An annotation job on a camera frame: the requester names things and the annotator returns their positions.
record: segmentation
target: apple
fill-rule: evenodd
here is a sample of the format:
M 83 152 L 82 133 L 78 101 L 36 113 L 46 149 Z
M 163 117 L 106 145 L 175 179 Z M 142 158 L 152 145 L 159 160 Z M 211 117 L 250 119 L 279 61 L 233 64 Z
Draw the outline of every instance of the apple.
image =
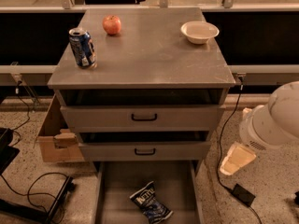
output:
M 118 16 L 108 15 L 103 18 L 102 25 L 109 35 L 115 35 L 121 31 L 121 20 Z

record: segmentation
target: bag in drawer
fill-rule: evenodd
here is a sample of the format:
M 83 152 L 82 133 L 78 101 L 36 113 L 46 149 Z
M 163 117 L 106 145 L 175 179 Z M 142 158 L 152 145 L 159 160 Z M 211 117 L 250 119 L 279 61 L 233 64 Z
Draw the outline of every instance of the bag in drawer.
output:
M 170 218 L 173 214 L 173 211 L 157 201 L 153 181 L 149 182 L 143 189 L 140 189 L 131 195 L 130 199 L 149 219 L 149 224 L 160 223 L 161 221 Z

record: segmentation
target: floor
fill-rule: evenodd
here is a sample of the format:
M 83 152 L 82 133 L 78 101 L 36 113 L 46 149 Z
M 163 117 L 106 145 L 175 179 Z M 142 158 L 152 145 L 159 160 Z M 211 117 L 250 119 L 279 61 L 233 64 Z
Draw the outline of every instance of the floor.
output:
M 43 123 L 50 97 L 41 99 L 41 104 L 33 112 L 31 100 L 23 101 L 30 106 L 30 120 L 17 129 L 21 141 L 15 146 L 21 152 L 3 172 L 3 177 L 10 186 L 19 193 L 26 194 L 30 186 L 41 175 L 46 173 L 63 173 L 74 177 L 76 188 L 70 192 L 53 223 L 89 224 L 93 212 L 97 178 L 93 168 L 86 162 L 43 162 L 36 137 Z M 259 223 L 253 212 L 238 202 L 218 183 L 216 165 L 220 156 L 219 136 L 223 123 L 232 114 L 235 97 L 227 100 L 225 111 L 218 130 L 213 134 L 212 146 L 206 159 L 201 165 L 196 177 L 199 198 L 203 204 L 203 213 L 206 224 L 254 224 Z M 241 120 L 241 109 L 244 106 L 255 106 L 244 95 L 239 108 L 227 123 L 221 144 L 223 153 L 226 153 L 234 141 L 239 141 L 238 123 Z M 27 106 L 16 97 L 6 98 L 0 104 L 0 127 L 15 128 L 27 120 Z M 15 135 L 11 144 L 18 141 Z M 260 153 L 258 159 L 234 175 L 220 174 L 221 182 L 233 188 L 236 183 L 253 193 L 256 198 L 252 208 L 260 217 L 263 224 L 296 224 L 299 223 L 299 206 L 294 203 L 294 193 L 299 191 L 299 142 L 291 143 L 279 150 Z M 0 178 L 0 198 L 10 202 L 31 206 L 27 198 L 13 193 Z M 45 175 L 32 187 L 30 193 L 47 192 L 56 195 L 64 182 L 64 176 L 59 174 Z M 33 195 L 30 197 L 33 204 L 50 208 L 53 198 L 49 195 Z M 1 223 L 25 224 L 28 220 L 9 217 L 0 214 Z

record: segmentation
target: soda can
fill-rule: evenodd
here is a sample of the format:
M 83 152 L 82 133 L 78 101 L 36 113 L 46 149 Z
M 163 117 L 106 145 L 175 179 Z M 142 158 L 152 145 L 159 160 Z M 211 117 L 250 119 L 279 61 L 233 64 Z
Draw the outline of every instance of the soda can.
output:
M 80 27 L 69 30 L 69 43 L 79 67 L 89 68 L 95 65 L 93 42 L 86 30 Z

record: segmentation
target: bowl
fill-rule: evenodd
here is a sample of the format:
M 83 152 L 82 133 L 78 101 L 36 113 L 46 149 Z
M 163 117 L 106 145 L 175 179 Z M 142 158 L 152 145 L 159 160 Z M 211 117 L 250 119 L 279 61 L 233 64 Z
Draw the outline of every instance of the bowl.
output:
M 183 24 L 180 31 L 193 44 L 205 44 L 210 38 L 219 34 L 218 28 L 205 21 L 189 21 Z

